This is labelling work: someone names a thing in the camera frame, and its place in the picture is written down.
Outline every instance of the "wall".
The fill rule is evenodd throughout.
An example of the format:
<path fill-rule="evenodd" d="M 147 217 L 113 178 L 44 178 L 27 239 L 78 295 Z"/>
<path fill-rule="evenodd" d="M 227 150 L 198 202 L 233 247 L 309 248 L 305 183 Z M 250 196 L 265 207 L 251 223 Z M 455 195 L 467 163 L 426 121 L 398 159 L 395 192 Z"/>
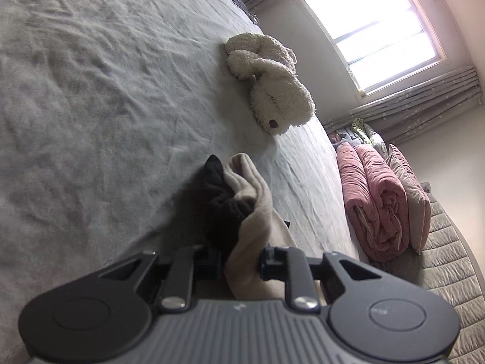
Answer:
<path fill-rule="evenodd" d="M 485 0 L 445 0 L 485 87 Z"/>
<path fill-rule="evenodd" d="M 265 34 L 280 40 L 294 50 L 300 81 L 312 94 L 317 116 L 324 122 L 360 104 L 388 96 L 417 83 L 469 64 L 462 38 L 442 0 L 419 0 L 426 10 L 436 35 L 446 51 L 447 60 L 420 73 L 420 80 L 405 79 L 378 93 L 362 99 L 345 66 L 324 35 L 317 21 L 300 0 L 280 0 L 262 12 L 257 12 Z"/>
<path fill-rule="evenodd" d="M 399 145 L 468 242 L 485 274 L 485 107 L 478 106 Z"/>

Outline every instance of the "window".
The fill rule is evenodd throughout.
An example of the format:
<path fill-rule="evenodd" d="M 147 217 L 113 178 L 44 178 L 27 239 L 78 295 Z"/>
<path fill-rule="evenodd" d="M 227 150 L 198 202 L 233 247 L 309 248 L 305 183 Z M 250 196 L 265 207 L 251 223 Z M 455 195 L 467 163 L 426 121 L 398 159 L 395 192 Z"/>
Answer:
<path fill-rule="evenodd" d="M 440 60 L 411 0 L 304 0 L 370 93 Z"/>

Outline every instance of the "bed sheet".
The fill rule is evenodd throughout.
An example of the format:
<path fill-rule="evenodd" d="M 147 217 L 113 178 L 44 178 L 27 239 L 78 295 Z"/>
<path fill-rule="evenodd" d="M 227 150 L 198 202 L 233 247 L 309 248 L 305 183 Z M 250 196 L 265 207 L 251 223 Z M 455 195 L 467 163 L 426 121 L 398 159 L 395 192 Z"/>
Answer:
<path fill-rule="evenodd" d="M 225 41 L 230 0 L 0 0 L 0 362 L 25 303 L 134 252 L 203 242 L 200 168 L 248 153 L 300 248 L 357 257 L 321 124 L 272 137 Z"/>

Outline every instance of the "pink blanket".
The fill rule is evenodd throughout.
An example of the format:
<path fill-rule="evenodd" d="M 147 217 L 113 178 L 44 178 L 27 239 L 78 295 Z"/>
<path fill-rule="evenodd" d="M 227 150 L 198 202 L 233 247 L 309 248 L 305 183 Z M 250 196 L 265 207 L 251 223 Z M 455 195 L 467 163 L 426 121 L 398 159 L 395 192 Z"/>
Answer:
<path fill-rule="evenodd" d="M 349 143 L 342 143 L 336 151 L 342 181 L 345 212 L 356 232 L 362 249 L 371 260 L 379 261 L 378 252 L 370 247 L 379 235 L 379 213 L 372 200 L 362 161 Z"/>
<path fill-rule="evenodd" d="M 381 225 L 372 237 L 367 237 L 367 243 L 376 261 L 388 261 L 404 252 L 409 245 L 406 192 L 374 148 L 359 145 L 355 150 L 362 161 Z"/>

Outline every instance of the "white plush toy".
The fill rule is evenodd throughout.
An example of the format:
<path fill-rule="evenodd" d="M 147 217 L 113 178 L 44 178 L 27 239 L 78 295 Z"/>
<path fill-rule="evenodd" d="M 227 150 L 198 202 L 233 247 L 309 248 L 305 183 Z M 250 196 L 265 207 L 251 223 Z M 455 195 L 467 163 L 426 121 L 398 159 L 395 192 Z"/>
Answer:
<path fill-rule="evenodd" d="M 270 134 L 308 122 L 315 113 L 311 94 L 296 78 L 293 51 L 268 35 L 243 33 L 226 43 L 227 65 L 238 79 L 256 76 L 249 105 Z"/>

